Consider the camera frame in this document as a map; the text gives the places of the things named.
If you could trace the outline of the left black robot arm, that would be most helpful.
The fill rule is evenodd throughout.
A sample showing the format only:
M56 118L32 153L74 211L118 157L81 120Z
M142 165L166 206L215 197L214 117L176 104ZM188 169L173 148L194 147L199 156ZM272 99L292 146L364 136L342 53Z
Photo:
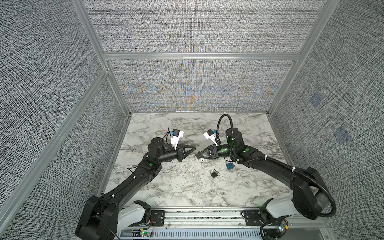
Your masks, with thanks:
M119 231L132 224L149 222L151 206L143 201L135 201L125 214L120 212L138 190L159 174L162 163L182 162L195 150L194 146L179 144L173 147L162 138L153 138L148 144L148 152L127 179L108 193L87 200L75 235L82 240L112 240Z

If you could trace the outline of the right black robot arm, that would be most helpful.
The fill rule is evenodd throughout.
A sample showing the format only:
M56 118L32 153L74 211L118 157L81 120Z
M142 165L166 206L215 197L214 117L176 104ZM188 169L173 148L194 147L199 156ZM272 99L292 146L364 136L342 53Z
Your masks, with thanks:
M260 208L264 220L301 215L315 220L330 218L337 212L336 202L319 172L313 168L296 168L248 146L237 128L226 130L226 144L214 143L196 154L197 159L225 158L229 163L261 171L292 190L290 196L269 199Z

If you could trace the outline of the blue padlock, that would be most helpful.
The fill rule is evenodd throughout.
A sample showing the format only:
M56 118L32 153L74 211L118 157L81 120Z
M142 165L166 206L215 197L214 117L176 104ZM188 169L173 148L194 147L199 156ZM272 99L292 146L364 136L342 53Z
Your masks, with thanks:
M233 163L230 163L230 162L226 163L226 167L227 167L228 170L234 169Z

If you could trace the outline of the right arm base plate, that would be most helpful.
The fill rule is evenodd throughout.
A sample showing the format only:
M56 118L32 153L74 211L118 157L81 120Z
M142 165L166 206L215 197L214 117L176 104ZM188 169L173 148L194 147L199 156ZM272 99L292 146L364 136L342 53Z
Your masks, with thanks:
M244 210L241 212L247 226L261 226L266 222L271 222L270 225L277 226L279 221L274 218L267 210Z

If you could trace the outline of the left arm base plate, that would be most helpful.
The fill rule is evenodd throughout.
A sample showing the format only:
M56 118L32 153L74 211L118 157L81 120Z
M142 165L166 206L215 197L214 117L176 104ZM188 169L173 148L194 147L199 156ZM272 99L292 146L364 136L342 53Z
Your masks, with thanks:
M145 228L149 226L163 227L165 222L165 211L164 210L151 210L145 218Z

